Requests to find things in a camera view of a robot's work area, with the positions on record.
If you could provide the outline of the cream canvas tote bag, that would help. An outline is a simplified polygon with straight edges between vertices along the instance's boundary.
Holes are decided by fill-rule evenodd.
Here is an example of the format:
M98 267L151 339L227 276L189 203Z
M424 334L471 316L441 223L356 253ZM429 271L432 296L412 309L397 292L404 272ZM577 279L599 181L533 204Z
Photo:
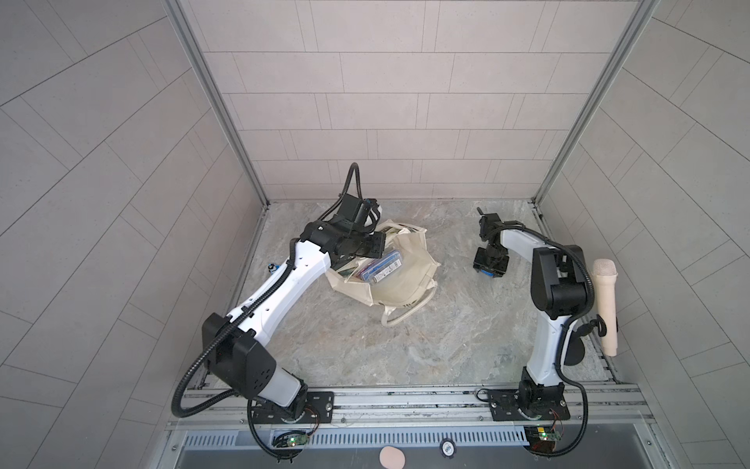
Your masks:
M357 274L377 259L355 258L341 268L327 270L325 277L333 290L368 307L383 307L381 324L393 328L432 300L438 286L435 274L441 264L428 251L426 229L387 220L377 231L386 235L383 256L391 250L402 254L398 271L380 283L365 283Z

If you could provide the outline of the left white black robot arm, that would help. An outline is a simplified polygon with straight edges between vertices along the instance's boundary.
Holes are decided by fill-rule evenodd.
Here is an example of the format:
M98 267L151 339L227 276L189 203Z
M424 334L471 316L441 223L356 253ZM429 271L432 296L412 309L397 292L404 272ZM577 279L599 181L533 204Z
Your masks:
M213 314L203 324L204 363L252 402L270 402L297 419L305 411L308 387L286 371L267 350L280 323L303 293L329 269L357 257L379 259L386 235L377 230L376 199L346 193L333 209L310 222L289 244L285 262L245 302L226 316Z

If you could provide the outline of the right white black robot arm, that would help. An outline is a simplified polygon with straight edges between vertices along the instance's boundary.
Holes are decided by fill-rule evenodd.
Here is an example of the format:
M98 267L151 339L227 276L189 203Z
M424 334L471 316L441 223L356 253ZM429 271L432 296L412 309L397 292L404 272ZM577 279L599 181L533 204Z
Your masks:
M507 272L510 253L529 261L529 292L538 312L531 357L516 390L488 390L484 401L492 418L504 420L568 419L564 390L582 385L564 374L574 324L592 308L594 289L582 250L554 242L519 221L503 221L480 211L480 247L474 269L490 277Z

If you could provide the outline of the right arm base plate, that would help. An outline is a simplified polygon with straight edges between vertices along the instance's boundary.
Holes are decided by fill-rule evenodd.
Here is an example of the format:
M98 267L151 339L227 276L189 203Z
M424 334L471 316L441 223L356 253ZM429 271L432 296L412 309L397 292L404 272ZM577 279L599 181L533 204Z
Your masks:
M570 409L562 395L555 391L542 397L519 390L487 390L486 400L493 421L562 421L570 420Z

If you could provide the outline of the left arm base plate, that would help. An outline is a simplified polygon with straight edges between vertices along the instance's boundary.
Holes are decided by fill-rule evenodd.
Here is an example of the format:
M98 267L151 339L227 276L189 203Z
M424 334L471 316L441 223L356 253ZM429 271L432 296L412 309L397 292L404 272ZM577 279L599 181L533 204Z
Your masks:
M309 391L298 416L291 408L281 408L270 401L253 401L249 413L255 424L328 424L333 419L334 399L335 394L330 391Z

